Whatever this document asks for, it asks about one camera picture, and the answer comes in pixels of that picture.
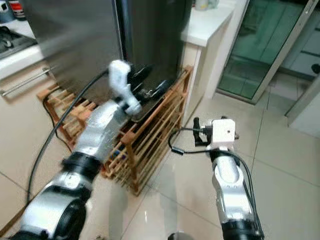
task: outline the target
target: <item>black cable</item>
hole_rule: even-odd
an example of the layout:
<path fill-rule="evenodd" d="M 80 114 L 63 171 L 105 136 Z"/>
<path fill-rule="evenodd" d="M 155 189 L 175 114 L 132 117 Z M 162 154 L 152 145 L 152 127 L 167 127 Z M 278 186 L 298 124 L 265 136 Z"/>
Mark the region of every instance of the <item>black cable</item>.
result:
<path fill-rule="evenodd" d="M 245 169 L 245 173 L 247 175 L 248 178 L 248 183 L 249 183 L 249 201 L 251 203 L 252 206 L 252 210 L 253 210 L 253 216 L 254 216 L 254 222 L 257 225 L 256 228 L 258 228 L 259 230 L 259 234 L 261 234 L 261 237 L 264 239 L 265 235 L 264 232 L 262 230 L 262 226 L 260 223 L 260 219 L 257 213 L 257 206 L 256 206 L 256 199 L 255 199 L 255 194 L 254 194 L 254 188 L 253 188 L 253 183 L 252 183 L 252 177 L 251 177 L 251 173 L 250 170 L 246 164 L 246 162 L 237 154 L 230 152 L 230 151 L 225 151 L 225 150 L 220 150 L 220 149 L 205 149 L 205 150 L 199 150 L 199 151 L 185 151 L 184 149 L 172 146 L 171 144 L 171 140 L 173 138 L 173 136 L 181 131 L 197 131 L 197 132 L 203 132 L 202 129 L 197 129 L 197 128 L 186 128 L 186 127 L 182 127 L 180 129 L 174 130 L 171 135 L 169 136 L 168 139 L 168 145 L 171 149 L 172 152 L 183 155 L 183 154 L 200 154 L 200 153 L 212 153 L 212 152 L 217 152 L 217 153 L 223 153 L 226 156 L 230 156 L 233 157 L 235 160 L 239 160 L 240 163 L 243 165 L 244 169 Z"/>
<path fill-rule="evenodd" d="M 31 170 L 31 174 L 29 176 L 29 181 L 28 181 L 28 188 L 27 188 L 27 192 L 26 192 L 26 204 L 29 204 L 30 202 L 30 195 L 31 195 L 31 190 L 32 190 L 32 185 L 33 185 L 33 178 L 34 175 L 36 173 L 38 164 L 41 160 L 41 158 L 43 157 L 51 139 L 53 138 L 55 132 L 57 131 L 57 129 L 61 126 L 61 124 L 63 123 L 63 121 L 66 119 L 67 115 L 69 114 L 69 112 L 73 109 L 74 105 L 78 102 L 78 100 L 83 96 L 83 94 L 96 82 L 98 81 L 101 77 L 103 77 L 105 74 L 108 74 L 109 70 L 106 69 L 103 72 L 99 73 L 97 76 L 95 76 L 75 97 L 75 99 L 73 100 L 73 102 L 71 103 L 71 105 L 65 110 L 65 112 L 63 113 L 63 115 L 61 116 L 60 120 L 57 122 L 57 124 L 54 126 L 54 128 L 51 130 L 49 136 L 47 137 L 47 139 L 45 140 L 43 146 L 40 149 L 40 152 L 38 154 L 38 156 L 36 157 L 36 160 L 32 166 L 32 170 Z"/>
<path fill-rule="evenodd" d="M 61 88 L 58 87 L 57 89 L 55 89 L 55 90 L 53 90 L 52 92 L 48 93 L 48 94 L 43 98 L 43 100 L 42 100 L 43 108 L 45 109 L 46 113 L 48 114 L 48 116 L 49 116 L 50 119 L 51 119 L 52 128 L 55 127 L 55 121 L 54 121 L 53 117 L 51 116 L 51 114 L 50 114 L 50 112 L 49 112 L 49 110 L 48 110 L 48 108 L 47 108 L 47 106 L 46 106 L 46 104 L 45 104 L 45 101 L 48 99 L 48 97 L 50 96 L 50 94 L 52 94 L 52 93 L 54 93 L 54 92 L 56 92 L 56 91 L 58 91 L 58 90 L 60 90 L 60 89 L 61 89 Z M 64 145 L 69 149 L 70 152 L 72 152 L 72 149 L 69 147 L 68 143 L 67 143 L 65 140 L 63 140 L 61 137 L 59 137 L 58 131 L 55 131 L 55 136 L 56 136 L 56 138 L 59 139 L 62 143 L 64 143 Z"/>

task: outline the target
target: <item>cabinet handle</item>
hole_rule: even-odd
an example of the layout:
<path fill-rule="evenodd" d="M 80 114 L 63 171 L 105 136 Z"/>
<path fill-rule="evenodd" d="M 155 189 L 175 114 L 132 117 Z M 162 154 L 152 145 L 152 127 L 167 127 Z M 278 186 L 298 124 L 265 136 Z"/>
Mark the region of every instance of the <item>cabinet handle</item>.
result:
<path fill-rule="evenodd" d="M 46 74 L 48 76 L 49 72 L 50 72 L 50 69 L 45 67 L 45 68 L 42 69 L 42 71 L 43 72 L 41 72 L 41 73 L 39 73 L 39 74 L 37 74 L 37 75 L 35 75 L 33 77 L 30 77 L 27 80 L 22 81 L 21 83 L 9 88 L 8 90 L 0 90 L 1 97 L 7 96 L 8 94 L 14 92 L 15 90 L 23 87 L 24 85 L 26 85 L 28 83 L 31 83 L 33 80 L 36 80 L 37 78 L 39 78 L 40 76 L 42 76 L 44 74 Z"/>

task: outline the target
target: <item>stove burner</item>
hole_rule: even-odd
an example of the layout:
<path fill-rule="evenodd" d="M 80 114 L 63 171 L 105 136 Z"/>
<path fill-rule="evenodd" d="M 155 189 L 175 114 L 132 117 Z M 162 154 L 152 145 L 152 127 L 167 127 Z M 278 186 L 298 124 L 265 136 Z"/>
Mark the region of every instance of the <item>stove burner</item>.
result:
<path fill-rule="evenodd" d="M 36 40 L 0 26 L 0 60 L 35 44 Z"/>

